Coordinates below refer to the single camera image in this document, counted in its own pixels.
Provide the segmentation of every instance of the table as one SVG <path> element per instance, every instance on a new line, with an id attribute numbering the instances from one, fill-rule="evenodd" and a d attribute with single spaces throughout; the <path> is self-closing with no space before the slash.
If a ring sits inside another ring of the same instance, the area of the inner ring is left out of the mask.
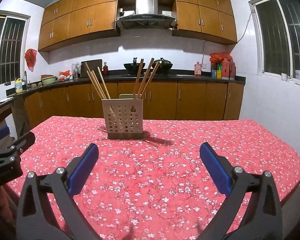
<path id="1" fill-rule="evenodd" d="M 52 173 L 95 143 L 99 160 L 74 197 L 88 222 L 103 239 L 122 239 L 134 225 L 137 239 L 170 240 L 195 239 L 197 225 L 204 229 L 225 199 L 199 157 L 205 141 L 233 166 L 271 171 L 280 200 L 300 182 L 298 154 L 254 121 L 144 120 L 143 125 L 143 140 L 109 140 L 104 119 L 53 116 L 32 130 L 36 141 L 22 155 L 24 174 L 10 187 L 20 195 L 29 171 Z M 230 231 L 238 227 L 249 198 L 246 194 Z"/>

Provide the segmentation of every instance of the black countertop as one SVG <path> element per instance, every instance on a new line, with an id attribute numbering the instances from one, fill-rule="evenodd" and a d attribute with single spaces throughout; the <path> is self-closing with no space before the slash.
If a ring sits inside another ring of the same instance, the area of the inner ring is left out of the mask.
<path id="1" fill-rule="evenodd" d="M 178 69 L 171 69 L 170 75 L 155 75 L 153 81 L 192 81 L 192 82 L 217 82 L 217 83 L 238 83 L 245 85 L 246 78 L 241 76 L 236 76 L 235 80 L 223 80 L 223 79 L 213 79 L 210 75 L 210 72 L 202 72 L 201 77 L 194 76 L 194 71 L 191 70 L 178 70 Z M 135 76 L 127 75 L 126 70 L 110 70 L 108 76 L 103 76 L 105 82 L 122 82 L 122 81 L 135 81 Z M 31 95 L 38 91 L 43 91 L 50 88 L 61 87 L 61 86 L 69 86 L 75 84 L 87 84 L 90 83 L 89 78 L 77 78 L 72 79 L 69 81 L 57 81 L 53 82 L 50 85 L 43 85 L 40 87 L 35 87 L 29 90 L 25 90 L 20 94 L 15 93 L 15 89 L 9 89 L 6 91 L 7 97 L 13 97 L 13 99 L 6 101 L 4 103 L 0 103 L 0 108 L 12 103 L 17 98 L 22 98 L 28 95 Z"/>

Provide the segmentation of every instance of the window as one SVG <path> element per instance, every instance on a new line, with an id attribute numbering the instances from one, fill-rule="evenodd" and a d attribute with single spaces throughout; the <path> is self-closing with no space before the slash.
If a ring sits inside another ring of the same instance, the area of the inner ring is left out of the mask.
<path id="1" fill-rule="evenodd" d="M 25 19 L 0 16 L 0 85 L 21 77 L 21 44 L 25 24 Z"/>
<path id="2" fill-rule="evenodd" d="M 296 77 L 300 71 L 300 4 L 264 0 L 254 4 L 259 26 L 262 73 Z"/>

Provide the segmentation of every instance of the bowl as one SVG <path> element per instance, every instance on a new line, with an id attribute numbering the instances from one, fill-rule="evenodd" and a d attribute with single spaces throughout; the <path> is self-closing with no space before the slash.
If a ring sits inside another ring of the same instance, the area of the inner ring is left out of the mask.
<path id="1" fill-rule="evenodd" d="M 56 80 L 57 80 L 57 77 L 52 76 L 52 77 L 42 78 L 41 82 L 43 85 L 49 85 L 49 84 L 52 84 L 53 82 L 55 82 Z"/>
<path id="2" fill-rule="evenodd" d="M 139 70 L 139 65 L 140 63 L 128 63 L 128 64 L 123 64 L 125 69 L 128 70 L 128 74 L 130 75 L 137 75 L 138 74 L 138 70 Z"/>

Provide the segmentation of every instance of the yellow bottle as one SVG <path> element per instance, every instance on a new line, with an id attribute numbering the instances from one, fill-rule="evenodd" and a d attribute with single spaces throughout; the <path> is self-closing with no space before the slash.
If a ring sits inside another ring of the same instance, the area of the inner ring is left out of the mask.
<path id="1" fill-rule="evenodd" d="M 22 93 L 22 79 L 18 78 L 14 81 L 14 87 L 16 89 L 16 94 Z"/>

